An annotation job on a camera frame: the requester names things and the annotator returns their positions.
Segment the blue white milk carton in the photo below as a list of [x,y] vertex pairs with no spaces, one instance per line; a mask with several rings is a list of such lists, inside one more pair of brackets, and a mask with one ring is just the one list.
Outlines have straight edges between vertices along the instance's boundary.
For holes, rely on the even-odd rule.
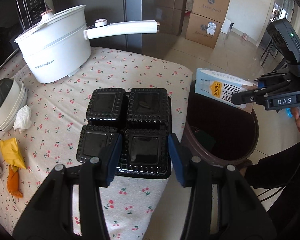
[[235,105],[231,101],[233,94],[252,90],[256,88],[256,83],[245,80],[230,74],[198,68],[196,70],[196,84],[194,92],[205,97],[225,103],[229,106],[251,113],[253,103],[242,103]]

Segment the orange peel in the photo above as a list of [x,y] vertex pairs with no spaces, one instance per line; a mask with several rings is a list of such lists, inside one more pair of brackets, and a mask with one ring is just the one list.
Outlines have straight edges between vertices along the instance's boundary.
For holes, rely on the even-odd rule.
[[16,197],[23,198],[23,194],[19,191],[19,168],[9,165],[8,167],[8,178],[7,178],[7,190],[8,192]]

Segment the yellow snack wrapper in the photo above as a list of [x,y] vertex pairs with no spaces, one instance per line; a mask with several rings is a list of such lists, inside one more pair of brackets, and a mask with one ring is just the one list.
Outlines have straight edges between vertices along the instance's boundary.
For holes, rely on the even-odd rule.
[[0,140],[0,150],[4,160],[11,166],[11,168],[26,169],[23,156],[15,137],[8,140]]

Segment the black plastic four-cell tray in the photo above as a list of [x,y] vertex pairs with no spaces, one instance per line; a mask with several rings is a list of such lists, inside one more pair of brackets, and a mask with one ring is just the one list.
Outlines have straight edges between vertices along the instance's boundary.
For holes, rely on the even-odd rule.
[[168,135],[171,100],[164,88],[100,88],[93,91],[77,146],[80,163],[101,158],[117,139],[116,175],[166,179],[171,175]]

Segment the dark brown trash bin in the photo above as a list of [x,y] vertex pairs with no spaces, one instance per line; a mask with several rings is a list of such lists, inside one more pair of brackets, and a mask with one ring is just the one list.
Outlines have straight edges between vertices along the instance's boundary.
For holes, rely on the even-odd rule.
[[242,163],[252,155],[258,142],[255,112],[247,113],[197,94],[195,84],[193,81],[190,86],[181,144],[214,166]]

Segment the cherry print tablecloth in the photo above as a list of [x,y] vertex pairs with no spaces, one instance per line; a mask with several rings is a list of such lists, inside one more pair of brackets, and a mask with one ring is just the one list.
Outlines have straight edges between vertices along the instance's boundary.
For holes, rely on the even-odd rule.
[[[92,93],[98,88],[164,88],[172,102],[172,133],[183,135],[192,72],[179,64],[126,51],[93,48],[89,60],[72,77],[39,83],[21,54],[0,70],[0,79],[14,77],[27,90],[32,126],[24,132],[0,132],[0,141],[16,138],[26,168],[19,170],[23,198],[7,191],[8,163],[0,178],[0,224],[12,231],[23,210],[57,164],[77,166],[77,146]],[[115,177],[101,188],[101,200],[110,239],[143,239],[151,215],[166,187],[165,180]]]

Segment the lower cardboard box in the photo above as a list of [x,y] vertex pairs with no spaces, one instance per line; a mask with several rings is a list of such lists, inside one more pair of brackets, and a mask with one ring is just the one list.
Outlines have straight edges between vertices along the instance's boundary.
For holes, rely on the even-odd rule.
[[185,38],[214,49],[221,27],[217,21],[191,13]]

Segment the cardboard box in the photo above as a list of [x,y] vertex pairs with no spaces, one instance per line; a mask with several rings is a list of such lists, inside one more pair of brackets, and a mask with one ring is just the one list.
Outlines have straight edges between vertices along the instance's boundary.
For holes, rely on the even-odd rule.
[[217,21],[191,13],[185,38],[214,49],[221,27]]
[[192,12],[219,23],[224,23],[230,0],[193,0]]

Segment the upper cardboard box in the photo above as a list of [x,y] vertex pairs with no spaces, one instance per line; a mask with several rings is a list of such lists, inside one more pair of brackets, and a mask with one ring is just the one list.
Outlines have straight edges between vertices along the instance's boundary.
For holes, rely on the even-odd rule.
[[219,23],[224,23],[230,0],[193,0],[192,12]]

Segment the crumpled white tissue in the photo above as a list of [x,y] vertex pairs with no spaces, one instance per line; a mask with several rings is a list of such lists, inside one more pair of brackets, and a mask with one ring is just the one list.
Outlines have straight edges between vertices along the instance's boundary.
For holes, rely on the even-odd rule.
[[19,130],[19,132],[23,132],[29,129],[32,125],[31,121],[31,109],[28,105],[25,105],[21,109],[19,109],[16,119],[14,121],[13,129]]

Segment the dark green pumpkin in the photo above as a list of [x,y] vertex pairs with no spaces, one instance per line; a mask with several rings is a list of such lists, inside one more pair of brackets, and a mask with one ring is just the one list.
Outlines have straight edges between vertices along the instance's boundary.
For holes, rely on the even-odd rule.
[[13,80],[10,78],[3,78],[0,80],[0,107],[4,103],[13,85]]

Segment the white Royalstar electric pot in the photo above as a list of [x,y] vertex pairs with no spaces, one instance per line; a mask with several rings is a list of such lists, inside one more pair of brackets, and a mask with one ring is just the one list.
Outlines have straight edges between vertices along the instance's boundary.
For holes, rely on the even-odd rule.
[[78,5],[56,14],[45,11],[40,22],[15,39],[39,83],[74,75],[89,59],[92,39],[159,31],[160,24],[155,20],[109,23],[101,18],[87,26],[84,9],[84,5]]

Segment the black microwave oven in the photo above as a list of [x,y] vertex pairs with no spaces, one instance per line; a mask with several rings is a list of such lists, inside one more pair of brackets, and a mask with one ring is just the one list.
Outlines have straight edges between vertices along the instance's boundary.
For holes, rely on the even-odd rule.
[[49,6],[45,0],[0,0],[0,28],[25,31],[41,20]]

